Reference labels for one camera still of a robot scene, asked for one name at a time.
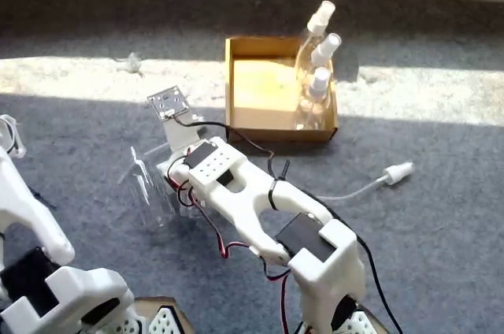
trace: spray pump cap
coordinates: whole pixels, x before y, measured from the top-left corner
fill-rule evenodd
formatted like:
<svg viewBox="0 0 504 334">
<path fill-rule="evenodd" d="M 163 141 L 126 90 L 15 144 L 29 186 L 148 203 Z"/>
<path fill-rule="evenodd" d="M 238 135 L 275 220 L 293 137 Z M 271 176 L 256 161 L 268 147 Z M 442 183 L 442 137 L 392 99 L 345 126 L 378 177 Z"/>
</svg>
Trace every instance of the spray pump cap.
<svg viewBox="0 0 504 334">
<path fill-rule="evenodd" d="M 332 57 L 336 49 L 341 45 L 341 37 L 336 33 L 330 33 L 324 41 L 317 45 L 311 55 L 313 66 L 323 66 Z"/>
<path fill-rule="evenodd" d="M 329 19 L 331 19 L 334 11 L 335 6 L 332 2 L 323 1 L 315 14 L 309 19 L 309 22 L 306 25 L 308 31 L 312 32 L 315 36 L 322 35 L 328 26 Z"/>
<path fill-rule="evenodd" d="M 335 9 L 336 7 L 334 6 L 334 3 L 330 1 L 323 1 L 315 15 L 319 16 L 322 24 L 325 23 L 327 25 Z"/>
<path fill-rule="evenodd" d="M 331 72 L 326 68 L 316 68 L 312 83 L 309 86 L 309 95 L 315 100 L 325 98 L 328 93 Z"/>
</svg>

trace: cardboard box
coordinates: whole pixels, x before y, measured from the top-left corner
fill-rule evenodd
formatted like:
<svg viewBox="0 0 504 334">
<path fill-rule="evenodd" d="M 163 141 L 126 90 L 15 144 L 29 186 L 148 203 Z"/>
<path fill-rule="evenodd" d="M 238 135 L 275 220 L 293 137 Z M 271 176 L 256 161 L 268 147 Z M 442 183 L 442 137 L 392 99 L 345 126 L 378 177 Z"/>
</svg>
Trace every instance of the cardboard box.
<svg viewBox="0 0 504 334">
<path fill-rule="evenodd" d="M 253 140 L 329 141 L 338 128 L 335 87 L 328 126 L 322 130 L 295 127 L 298 86 L 294 62 L 296 38 L 238 37 L 226 40 L 226 124 Z M 228 139 L 238 139 L 228 133 Z"/>
</svg>

